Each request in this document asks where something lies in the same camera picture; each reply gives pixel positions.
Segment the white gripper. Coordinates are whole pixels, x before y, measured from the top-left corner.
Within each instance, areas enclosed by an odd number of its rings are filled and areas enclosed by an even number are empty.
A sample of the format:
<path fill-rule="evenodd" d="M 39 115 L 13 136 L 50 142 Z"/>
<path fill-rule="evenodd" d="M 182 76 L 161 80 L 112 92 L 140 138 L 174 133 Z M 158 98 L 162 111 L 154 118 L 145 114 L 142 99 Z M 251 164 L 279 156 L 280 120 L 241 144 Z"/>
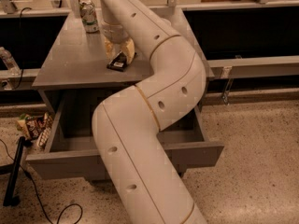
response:
<path fill-rule="evenodd" d="M 105 50 L 109 59 L 114 57 L 114 44 L 121 44 L 121 52 L 125 55 L 126 61 L 130 64 L 135 57 L 135 44 L 132 38 L 125 32 L 120 24 L 110 24 L 101 21 L 101 27 L 105 36 Z"/>

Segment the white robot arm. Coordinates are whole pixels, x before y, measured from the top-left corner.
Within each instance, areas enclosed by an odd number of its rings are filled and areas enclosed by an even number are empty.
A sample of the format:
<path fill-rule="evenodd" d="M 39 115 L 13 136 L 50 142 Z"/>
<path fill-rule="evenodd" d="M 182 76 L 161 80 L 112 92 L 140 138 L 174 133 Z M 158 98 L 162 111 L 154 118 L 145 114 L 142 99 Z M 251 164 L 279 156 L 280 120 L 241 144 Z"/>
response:
<path fill-rule="evenodd" d="M 101 0 L 150 62 L 153 74 L 104 100 L 93 137 L 134 224 L 206 224 L 158 132 L 201 100 L 206 69 L 190 44 L 139 0 Z"/>

